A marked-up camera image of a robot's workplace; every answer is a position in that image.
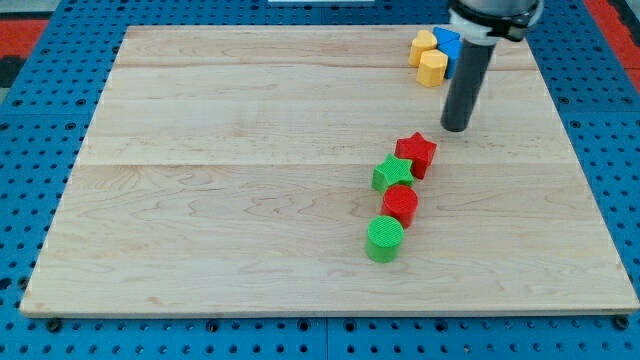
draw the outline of yellow hexagon block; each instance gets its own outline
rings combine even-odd
[[[431,31],[420,30],[418,36],[411,42],[411,52],[409,53],[409,65],[418,67],[420,64],[420,56],[428,50],[438,47],[438,39]]]
[[[440,86],[447,71],[447,55],[440,50],[429,50],[422,53],[416,81],[426,87]]]

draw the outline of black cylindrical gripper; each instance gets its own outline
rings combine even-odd
[[[445,129],[459,132],[467,128],[494,48],[495,45],[480,46],[463,41],[440,119]]]

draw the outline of blue pegboard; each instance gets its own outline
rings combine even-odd
[[[640,98],[582,2],[545,3],[528,40],[638,290]],[[445,0],[63,0],[0,105],[0,358],[638,358],[638,315],[58,322],[17,311],[128,25],[447,21]]]

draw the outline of wooden table surface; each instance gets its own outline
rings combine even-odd
[[[21,303],[32,317],[494,316],[639,307],[526,42],[471,127],[415,26],[130,27]],[[375,164],[439,144],[398,258]]]

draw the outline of green star block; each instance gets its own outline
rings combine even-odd
[[[391,216],[378,216],[367,229],[367,255],[379,263],[393,261],[398,255],[403,237],[404,230],[398,220]]]
[[[388,154],[384,162],[373,169],[371,186],[381,195],[393,185],[413,185],[411,174],[411,160],[398,159],[393,154]]]

